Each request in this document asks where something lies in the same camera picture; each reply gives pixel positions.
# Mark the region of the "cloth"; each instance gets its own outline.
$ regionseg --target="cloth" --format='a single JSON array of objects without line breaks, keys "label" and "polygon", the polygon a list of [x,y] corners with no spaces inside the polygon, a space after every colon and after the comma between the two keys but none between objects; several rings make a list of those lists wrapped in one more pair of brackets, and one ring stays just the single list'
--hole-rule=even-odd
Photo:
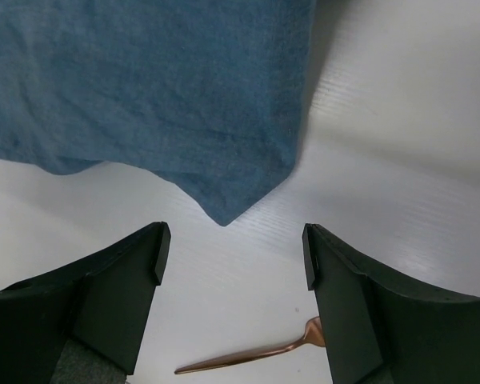
[{"label": "cloth", "polygon": [[296,158],[314,0],[0,0],[0,158],[174,182],[226,225]]}]

